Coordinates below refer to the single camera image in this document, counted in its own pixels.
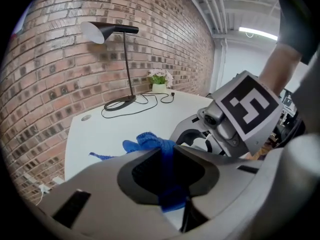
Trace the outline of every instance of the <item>white wall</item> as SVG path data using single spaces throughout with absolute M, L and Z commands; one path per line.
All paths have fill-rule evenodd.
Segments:
M 234 78 L 237 73 L 239 74 L 244 70 L 249 71 L 255 76 L 259 76 L 271 52 L 272 49 L 259 49 L 247 44 L 228 41 L 221 86 Z M 290 92 L 294 92 L 299 87 L 300 81 L 307 72 L 307 69 L 307 65 L 299 63 L 291 81 L 285 88 Z
M 217 89 L 217 84 L 221 82 L 224 59 L 226 58 L 226 41 L 217 40 L 214 42 L 214 63 L 211 76 L 210 93 L 213 93 Z

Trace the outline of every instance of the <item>lamp shade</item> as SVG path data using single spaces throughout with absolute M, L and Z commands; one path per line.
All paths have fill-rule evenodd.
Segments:
M 97 44 L 103 44 L 113 32 L 132 34 L 139 32 L 139 28 L 136 26 L 92 21 L 82 22 L 80 29 L 87 39 Z

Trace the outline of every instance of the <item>white pot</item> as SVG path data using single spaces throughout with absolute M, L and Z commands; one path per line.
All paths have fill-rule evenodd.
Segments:
M 164 84 L 156 84 L 152 85 L 152 92 L 156 94 L 166 94 L 167 93 L 167 85 Z

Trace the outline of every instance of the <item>black desk lamp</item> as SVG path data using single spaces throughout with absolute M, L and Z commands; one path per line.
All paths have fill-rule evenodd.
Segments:
M 126 33 L 137 34 L 139 32 L 139 28 L 136 26 L 109 24 L 109 23 L 103 23 L 103 22 L 82 22 L 80 24 L 80 28 L 82 33 L 86 36 L 86 38 L 88 38 L 89 40 L 97 44 L 103 44 L 113 32 L 123 33 L 125 66 L 126 66 L 126 72 L 128 74 L 131 95 L 120 97 L 112 101 L 109 101 L 107 104 L 104 105 L 104 109 L 106 111 L 116 111 L 116 110 L 123 109 L 126 106 L 133 103 L 134 101 L 136 101 L 136 96 L 132 91 L 131 79 L 130 79 L 130 73 L 129 73 L 129 67 L 128 67 Z M 123 104 L 117 107 L 108 108 L 108 106 L 111 104 L 122 103 L 122 102 Z

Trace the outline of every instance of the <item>blue towel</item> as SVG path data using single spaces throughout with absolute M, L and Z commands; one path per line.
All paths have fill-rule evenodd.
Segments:
M 142 150 L 152 150 L 161 148 L 161 177 L 165 185 L 165 190 L 158 195 L 159 204 L 164 213 L 183 208 L 186 204 L 186 191 L 175 183 L 173 172 L 173 155 L 176 143 L 172 140 L 162 139 L 154 135 L 152 132 L 144 132 L 136 137 L 137 143 L 124 140 L 122 146 L 128 153 Z M 107 160 L 113 156 L 98 155 L 91 152 L 89 155 Z

